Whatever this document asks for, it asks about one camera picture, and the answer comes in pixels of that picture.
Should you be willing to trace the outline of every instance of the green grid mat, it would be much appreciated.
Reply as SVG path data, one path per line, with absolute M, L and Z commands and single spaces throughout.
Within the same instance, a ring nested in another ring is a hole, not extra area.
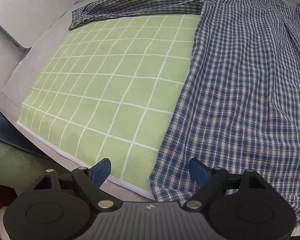
M 88 166 L 150 191 L 184 84 L 199 15 L 92 22 L 69 33 L 22 104 L 19 123 Z

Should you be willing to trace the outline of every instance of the shirt sleeve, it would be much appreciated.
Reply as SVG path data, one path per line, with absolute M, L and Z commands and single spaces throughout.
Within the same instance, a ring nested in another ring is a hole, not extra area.
M 92 21 L 149 14 L 200 14 L 202 0 L 100 0 L 72 12 L 69 30 Z

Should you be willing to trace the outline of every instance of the plaid shirt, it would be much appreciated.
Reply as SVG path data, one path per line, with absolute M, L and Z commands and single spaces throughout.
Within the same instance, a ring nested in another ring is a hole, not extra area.
M 232 173 L 257 170 L 300 223 L 300 4 L 282 0 L 103 0 L 73 11 L 92 20 L 200 14 L 190 72 L 150 176 L 158 201 L 195 191 L 196 157 Z

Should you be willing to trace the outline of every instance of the white grid line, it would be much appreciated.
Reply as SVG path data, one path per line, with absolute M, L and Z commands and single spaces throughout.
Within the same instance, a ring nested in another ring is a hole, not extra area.
M 111 55 L 111 56 L 142 56 L 142 54 L 109 54 L 109 55 Z M 83 55 L 83 56 L 71 56 L 71 57 L 99 57 L 99 56 L 107 56 L 107 54 L 102 54 L 102 55 L 87 55 L 87 56 L 85 56 L 85 55 Z M 147 56 L 161 56 L 161 57 L 165 57 L 165 55 L 160 55 L 160 54 L 147 54 Z M 168 57 L 191 60 L 190 58 L 187 58 L 187 57 L 176 57 L 176 56 L 168 56 Z
M 28 106 L 29 108 L 36 109 L 36 108 L 33 107 L 33 106 L 30 106 L 30 105 L 27 105 L 27 104 L 24 104 L 24 105 L 25 105 L 25 106 Z M 49 115 L 49 116 L 55 117 L 56 119 L 59 119 L 59 120 L 65 121 L 65 122 L 69 122 L 69 120 L 66 120 L 66 119 L 64 119 L 64 118 L 62 118 L 62 117 L 60 117 L 60 116 L 55 116 L 55 115 L 53 115 L 53 114 L 46 113 L 46 112 L 44 112 L 43 110 L 40 110 L 40 109 L 38 109 L 38 111 L 39 111 L 39 112 L 42 112 L 42 113 L 45 113 L 45 114 L 47 114 L 47 115 Z M 71 124 L 74 124 L 74 125 L 77 125 L 77 126 L 80 126 L 80 127 L 83 127 L 83 128 L 85 127 L 84 125 L 79 124 L 79 123 L 76 123 L 76 122 L 72 122 L 72 121 L 71 121 L 70 123 L 71 123 Z M 102 132 L 102 131 L 93 129 L 93 128 L 91 128 L 91 127 L 86 127 L 86 129 L 87 129 L 87 130 L 90 130 L 90 131 L 93 131 L 93 132 L 96 132 L 96 133 L 99 133 L 99 134 L 102 134 L 102 135 L 106 135 L 105 132 Z M 127 139 L 120 138 L 120 137 L 117 137 L 117 136 L 114 136 L 114 135 L 108 135 L 108 137 L 114 138 L 114 139 L 117 139 L 117 140 L 120 140 L 120 141 L 123 141 L 123 142 L 132 143 L 132 141 L 129 141 L 129 140 L 127 140 Z M 157 148 L 154 148 L 154 147 L 151 147 L 151 146 L 148 146 L 148 145 L 145 145 L 145 144 L 137 143 L 137 142 L 134 142 L 134 144 L 135 144 L 135 145 L 138 145 L 138 146 L 141 146 L 141 147 L 144 147 L 144 148 L 148 148 L 148 149 L 150 149 L 150 150 L 154 150 L 154 151 L 158 151 L 158 150 L 159 150 L 159 149 L 157 149 Z
M 177 30 L 177 32 L 176 32 L 174 38 L 177 37 L 178 32 L 179 32 L 179 29 Z M 167 51 L 167 55 L 169 54 L 170 50 L 172 49 L 172 46 L 173 46 L 173 42 L 171 43 L 170 48 L 169 48 L 169 50 Z M 148 103 L 147 103 L 147 106 L 146 106 L 147 108 L 149 107 L 149 105 L 150 105 L 150 103 L 151 103 L 151 99 L 152 99 L 152 97 L 153 97 L 153 95 L 154 95 L 155 87 L 157 86 L 157 83 L 158 83 L 158 78 L 160 77 L 160 74 L 161 74 L 161 72 L 162 72 L 162 70 L 163 70 L 163 67 L 164 67 L 164 65 L 165 65 L 165 62 L 167 61 L 167 58 L 168 58 L 167 55 L 166 55 L 166 57 L 165 57 L 165 59 L 164 59 L 164 61 L 163 61 L 163 63 L 162 63 L 162 66 L 161 66 L 160 71 L 159 71 L 159 73 L 158 73 L 157 79 L 156 79 L 156 81 L 155 81 L 155 83 L 154 83 L 154 87 L 153 87 L 153 89 L 152 89 L 151 96 L 150 96 L 150 98 L 149 98 L 149 100 L 148 100 Z M 134 134 L 134 137 L 133 137 L 133 139 L 132 139 L 133 142 L 136 141 L 137 135 L 138 135 L 138 133 L 139 133 L 139 130 L 140 130 L 140 127 L 141 127 L 143 118 L 144 118 L 145 115 L 146 115 L 146 112 L 147 112 L 147 109 L 145 109 L 145 110 L 143 111 L 143 114 L 142 114 L 141 119 L 140 119 L 140 121 L 139 121 L 137 130 L 136 130 L 136 132 L 135 132 L 135 134 Z M 128 159 L 129 159 L 130 152 L 131 152 L 131 150 L 132 150 L 132 146 L 133 146 L 133 144 L 131 144 L 130 147 L 129 147 L 129 149 L 128 149 L 126 158 L 125 158 L 125 160 L 124 160 L 124 164 L 123 164 L 123 168 L 122 168 L 122 172 L 121 172 L 120 179 L 123 178 L 123 174 L 124 174 L 124 172 L 125 172 L 125 169 L 126 169 L 126 166 L 127 166 L 127 163 L 128 163 Z
M 85 76 L 115 76 L 115 77 L 130 77 L 130 78 L 140 78 L 140 79 L 157 79 L 156 77 L 146 77 L 146 76 L 129 76 L 129 75 L 120 75 L 120 74 L 110 74 L 110 73 L 97 73 L 97 74 L 93 74 L 93 73 L 68 73 L 68 72 L 45 72 L 44 74 L 73 74 L 73 75 L 85 75 Z M 170 79 L 165 79 L 165 78 L 159 78 L 159 80 L 162 81 L 167 81 L 167 82 L 172 82 L 172 83 L 176 83 L 176 84 L 180 84 L 183 85 L 184 82 L 178 82 L 178 81 L 174 81 L 174 80 L 170 80 Z
M 161 26 L 163 25 L 165 19 L 166 19 L 166 18 L 163 19 L 163 21 L 162 21 L 160 27 L 159 27 L 158 30 L 157 30 L 157 33 L 160 31 L 160 28 L 161 28 Z M 145 55 L 146 55 L 146 52 L 147 52 L 147 50 L 149 49 L 149 47 L 151 46 L 152 42 L 153 42 L 153 40 L 148 44 L 148 46 L 147 46 L 147 48 L 146 48 L 144 54 L 142 55 L 142 58 L 141 58 L 141 60 L 140 60 L 140 62 L 139 62 L 139 65 L 138 65 L 138 67 L 137 67 L 137 69 L 136 69 L 136 71 L 135 71 L 135 73 L 134 73 L 134 75 L 133 75 L 133 78 L 132 78 L 131 81 L 130 81 L 130 84 L 128 85 L 126 91 L 124 92 L 124 94 L 123 94 L 123 96 L 122 96 L 122 98 L 121 98 L 121 100 L 120 100 L 120 104 L 119 104 L 119 106 L 117 107 L 117 110 L 116 110 L 116 112 L 115 112 L 115 114 L 114 114 L 114 118 L 113 118 L 112 123 L 111 123 L 111 125 L 110 125 L 110 127 L 109 127 L 109 130 L 108 130 L 107 135 L 110 134 L 110 131 L 111 131 L 111 129 L 112 129 L 112 126 L 114 125 L 115 117 L 116 117 L 117 113 L 119 112 L 119 109 L 120 109 L 120 106 L 121 106 L 121 104 L 122 104 L 122 102 L 123 102 L 123 99 L 124 99 L 125 95 L 127 94 L 128 90 L 129 90 L 129 88 L 130 88 L 130 86 L 131 86 L 131 84 L 132 84 L 132 82 L 133 82 L 133 80 L 134 80 L 134 77 L 136 77 L 137 72 L 138 72 L 138 70 L 139 70 L 139 68 L 140 68 L 140 66 L 141 66 L 141 63 L 142 63 L 142 61 L 143 61 L 143 59 L 144 59 L 144 57 L 145 57 Z M 101 147 L 100 147 L 100 149 L 99 149 L 99 152 L 98 152 L 98 154 L 97 154 L 97 156 L 96 156 L 95 163 L 97 162 L 97 160 L 98 160 L 98 158 L 99 158 L 99 156 L 100 156 L 100 154 L 101 154 L 101 151 L 102 151 L 102 149 L 103 149 L 103 146 L 104 146 L 104 144 L 106 143 L 106 139 L 107 139 L 107 136 L 104 138 L 104 140 L 103 140 L 103 142 L 102 142 L 102 145 L 101 145 Z
M 51 90 L 44 90 L 44 89 L 38 89 L 38 88 L 34 88 L 36 90 L 40 90 L 40 91 L 44 91 L 44 92 L 51 92 L 51 93 L 56 93 L 56 94 L 60 94 L 60 95 L 69 95 L 69 96 L 73 96 L 73 97 L 78 97 L 78 98 L 86 98 L 86 99 L 93 99 L 93 100 L 99 100 L 102 102 L 109 102 L 109 103 L 116 103 L 119 104 L 119 101 L 114 101 L 114 100 L 109 100 L 109 99 L 101 99 L 101 98 L 93 98 L 93 97 L 87 97 L 87 96 L 80 96 L 80 95 L 76 95 L 76 94 L 69 94 L 69 93 L 63 93 L 63 92 L 56 92 L 56 91 L 51 91 Z M 122 105 L 127 105 L 127 106 L 135 106 L 135 107 L 139 107 L 142 109 L 146 109 L 145 106 L 140 106 L 140 105 L 135 105 L 135 104 L 131 104 L 131 103 L 127 103 L 127 102 L 122 102 Z M 169 112 L 169 111 L 165 111 L 165 110 L 160 110 L 160 109 L 156 109 L 156 108 L 148 108 L 149 110 L 155 111 L 155 112 L 160 112 L 160 113 L 165 113 L 165 114 L 173 114 L 173 112 Z
M 107 41 L 116 41 L 116 40 L 118 40 L 118 39 L 107 39 Z M 133 38 L 123 38 L 123 39 L 120 39 L 120 41 L 123 41 L 123 40 L 172 41 L 172 40 L 159 40 L 159 39 L 153 39 L 153 38 L 135 38 L 135 39 L 133 39 Z M 94 40 L 93 40 L 93 41 L 84 41 L 84 42 L 79 42 L 79 43 L 73 43 L 73 44 L 71 44 L 71 45 L 85 44 L 85 43 L 91 43 L 91 42 L 94 42 Z
M 45 67 L 44 71 L 49 67 L 49 65 L 50 65 L 50 63 L 51 63 L 51 61 L 52 61 L 52 59 L 49 59 L 49 60 L 50 60 L 50 62 L 47 64 L 47 66 Z M 40 81 L 41 78 L 42 78 L 42 75 L 41 75 L 41 76 L 39 77 L 39 79 L 34 83 L 34 85 L 36 85 L 36 84 Z M 31 94 L 30 94 L 30 96 L 27 98 L 27 100 L 25 101 L 25 103 L 28 102 L 28 100 L 31 98 L 32 95 L 33 95 L 33 90 L 31 91 Z M 32 102 L 31 105 L 34 104 L 34 102 L 37 100 L 38 96 L 39 96 L 39 94 L 37 95 L 36 99 Z M 23 108 L 24 108 L 24 107 L 22 107 L 22 109 L 21 109 L 20 117 L 22 117 Z M 26 121 L 27 121 L 27 118 L 28 118 L 28 113 L 29 113 L 29 109 L 28 109 L 27 114 L 26 114 L 25 124 L 26 124 Z
M 75 66 L 76 63 L 78 62 L 79 58 L 80 58 L 80 57 L 78 57 L 77 61 L 74 63 L 74 65 L 72 66 L 72 68 L 70 69 L 70 71 L 74 68 L 74 66 Z M 63 84 L 66 82 L 66 79 L 67 79 L 68 76 L 69 76 L 69 75 L 67 75 L 66 78 L 64 79 L 62 85 L 61 85 L 60 88 L 59 88 L 59 91 L 61 90 Z M 51 107 L 52 107 L 52 105 L 54 104 L 54 101 L 56 100 L 56 98 L 57 98 L 57 95 L 56 95 L 55 98 L 53 99 L 53 102 L 51 103 L 51 105 L 50 105 L 49 109 L 47 110 L 47 112 L 51 109 Z M 45 115 L 42 117 L 42 119 L 41 119 L 41 121 L 40 121 L 38 133 L 40 132 L 41 123 L 42 123 L 42 120 L 43 120 L 44 117 L 45 117 Z M 49 133 L 48 133 L 48 140 L 47 140 L 47 141 L 49 141 L 50 132 L 51 132 L 51 127 L 52 127 L 53 123 L 54 123 L 54 120 L 52 121 L 52 124 L 51 124 L 51 126 L 50 126 Z
M 87 65 L 89 64 L 90 60 L 87 62 L 87 64 L 86 64 L 85 67 L 83 68 L 82 73 L 83 73 L 83 71 L 86 69 L 86 67 L 87 67 Z M 103 60 L 103 62 L 101 63 L 101 65 L 100 65 L 100 67 L 98 68 L 97 72 L 98 72 L 99 69 L 102 67 L 102 65 L 103 65 L 103 63 L 104 63 L 105 60 L 106 60 L 106 58 L 105 58 L 105 59 Z M 80 76 L 78 77 L 78 79 L 76 80 L 76 82 L 74 83 L 74 85 L 72 86 L 72 88 L 71 88 L 71 90 L 70 90 L 70 93 L 72 92 L 72 90 L 74 89 L 75 85 L 77 84 L 77 81 L 79 80 Z M 89 84 L 88 84 L 88 86 L 87 86 L 87 88 L 86 88 L 86 90 L 85 90 L 85 93 L 87 92 L 87 90 L 88 90 L 88 88 L 89 88 L 89 86 L 90 86 L 90 84 L 91 84 L 91 82 L 92 82 L 93 79 L 94 79 L 94 77 L 90 80 L 90 82 L 89 82 Z M 63 106 L 62 106 L 62 108 L 61 108 L 61 110 L 60 110 L 60 112 L 59 112 L 59 114 L 60 114 L 61 111 L 63 110 L 63 107 L 66 105 L 66 101 L 67 101 L 68 98 L 69 98 L 69 95 L 67 96 L 67 98 L 66 98 L 66 100 L 65 100 L 65 102 L 64 102 L 64 104 L 63 104 Z M 80 100 L 80 102 L 79 102 L 79 104 L 78 104 L 77 109 L 74 111 L 72 117 L 70 118 L 70 121 L 73 119 L 74 115 L 76 114 L 76 112 L 77 112 L 77 110 L 78 110 L 78 108 L 79 108 L 79 106 L 80 106 L 82 100 L 83 100 L 83 98 L 81 98 L 81 100 Z M 63 129 L 63 132 L 62 132 L 62 135 L 61 135 L 61 138 L 60 138 L 59 148 L 61 147 L 63 135 L 64 135 L 64 133 L 65 133 L 66 128 L 68 127 L 68 125 L 69 125 L 69 122 L 66 124 L 65 128 Z
M 46 81 L 48 80 L 49 77 L 50 77 L 50 75 L 48 75 L 47 79 L 44 81 L 43 86 L 45 85 L 45 83 L 46 83 Z M 54 84 L 54 82 L 56 81 L 57 77 L 58 77 L 58 76 L 56 76 L 56 78 L 55 78 L 55 80 L 53 81 L 53 83 L 52 83 L 52 85 L 50 86 L 50 88 L 53 86 L 53 84 Z M 38 99 L 39 95 L 40 95 L 40 93 L 37 95 L 36 99 L 33 101 L 33 103 L 32 103 L 31 105 L 33 105 L 33 104 L 35 103 L 35 101 Z M 27 112 L 27 115 L 26 115 L 25 123 L 26 123 L 27 118 L 28 118 L 28 113 L 29 113 L 29 109 L 28 109 L 28 112 Z M 37 111 L 34 112 L 34 115 L 33 115 L 33 117 L 32 117 L 32 122 L 31 122 L 31 128 L 30 128 L 30 130 L 32 129 L 32 124 L 33 124 L 34 116 L 35 116 L 36 113 L 37 113 Z
M 148 17 L 147 20 L 144 22 L 144 25 L 146 25 L 146 23 L 147 23 L 147 21 L 149 20 L 149 18 L 150 18 L 150 17 Z M 130 46 L 131 46 L 132 43 L 133 43 L 133 40 L 132 40 L 132 42 L 130 43 L 130 45 L 126 48 L 126 50 L 125 50 L 124 53 L 126 53 L 126 52 L 128 51 L 128 49 L 130 48 Z M 116 69 L 113 71 L 113 74 L 117 71 L 117 69 L 118 69 L 118 67 L 120 66 L 122 60 L 123 60 L 123 57 L 122 57 L 121 61 L 119 62 L 119 64 L 117 65 Z M 104 88 L 104 90 L 103 90 L 103 92 L 102 92 L 100 98 L 102 98 L 103 95 L 104 95 L 104 93 L 106 92 L 106 89 L 107 89 L 108 84 L 110 83 L 112 77 L 113 77 L 113 75 L 109 78 L 109 81 L 108 81 L 108 83 L 106 84 L 106 87 Z M 97 103 L 97 105 L 96 105 L 96 107 L 95 107 L 95 109 L 94 109 L 94 112 L 92 113 L 92 115 L 91 115 L 91 117 L 90 117 L 90 119 L 89 119 L 89 121 L 88 121 L 88 123 L 87 123 L 86 126 L 88 126 L 88 125 L 90 124 L 90 122 L 91 122 L 91 120 L 92 120 L 94 114 L 95 114 L 96 111 L 97 111 L 97 108 L 98 108 L 99 103 L 100 103 L 100 101 Z M 77 156 L 77 154 L 78 154 L 79 144 L 80 144 L 80 141 L 81 141 L 81 138 L 82 138 L 82 135 L 83 135 L 84 131 L 85 131 L 85 129 L 83 129 L 83 131 L 82 131 L 82 133 L 81 133 L 81 135 L 80 135 L 80 137 L 79 137 L 77 149 L 76 149 L 76 151 L 75 151 L 75 156 Z
M 199 20 L 199 15 L 197 18 L 189 18 L 189 17 L 185 17 L 187 19 L 192 19 L 192 20 Z M 129 27 L 134 27 L 134 28 L 141 28 L 142 26 L 129 26 Z M 158 26 L 144 26 L 144 28 L 156 28 Z M 114 27 L 114 28 L 107 28 L 107 29 L 102 29 L 103 31 L 104 30 L 113 30 L 113 29 L 123 29 L 125 27 Z M 164 26 L 163 28 L 171 28 L 171 29 L 177 29 L 177 27 L 169 27 L 169 26 Z M 101 29 L 97 30 L 97 29 L 92 29 L 90 32 L 96 32 L 96 31 L 100 31 Z M 181 27 L 180 29 L 186 29 L 186 30 L 195 30 L 196 28 L 185 28 L 185 27 Z M 68 34 L 67 36 L 74 36 L 74 35 L 78 35 L 79 33 L 75 33 L 75 34 Z

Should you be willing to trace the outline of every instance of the green towel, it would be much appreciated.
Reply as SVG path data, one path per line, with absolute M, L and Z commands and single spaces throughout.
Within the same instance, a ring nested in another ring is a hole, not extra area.
M 22 104 L 19 124 L 62 155 L 152 197 L 149 175 L 187 76 L 199 15 L 92 22 L 71 31 Z

